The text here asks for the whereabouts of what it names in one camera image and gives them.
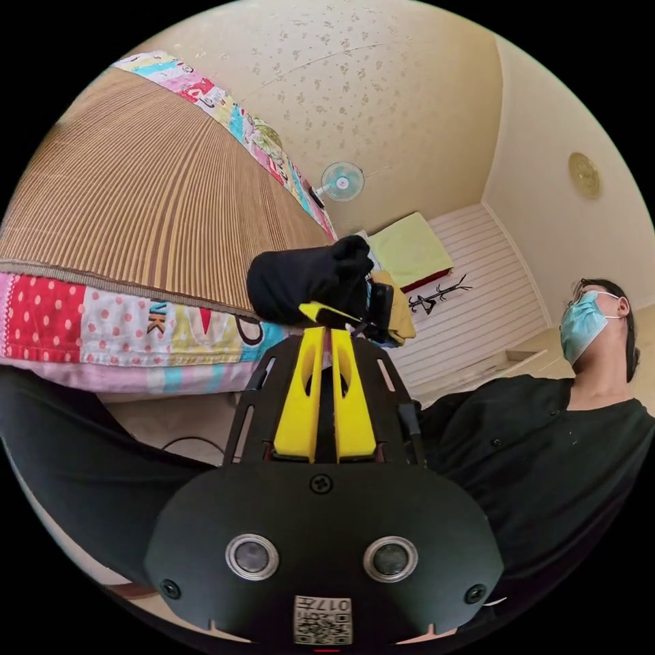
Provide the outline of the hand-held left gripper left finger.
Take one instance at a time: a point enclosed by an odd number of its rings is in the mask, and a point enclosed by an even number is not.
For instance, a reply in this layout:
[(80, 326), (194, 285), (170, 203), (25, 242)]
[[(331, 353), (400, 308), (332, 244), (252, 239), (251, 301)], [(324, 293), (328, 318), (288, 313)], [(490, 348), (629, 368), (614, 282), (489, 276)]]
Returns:
[(276, 456), (314, 463), (325, 329), (305, 330), (273, 441)]

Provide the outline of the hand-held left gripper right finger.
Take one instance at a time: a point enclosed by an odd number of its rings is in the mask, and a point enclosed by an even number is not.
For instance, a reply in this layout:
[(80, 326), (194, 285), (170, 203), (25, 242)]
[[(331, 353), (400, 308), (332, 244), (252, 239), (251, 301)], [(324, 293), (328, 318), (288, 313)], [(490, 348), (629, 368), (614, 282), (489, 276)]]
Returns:
[(371, 459), (377, 442), (355, 358), (353, 339), (347, 330), (331, 331), (334, 434), (339, 463)]

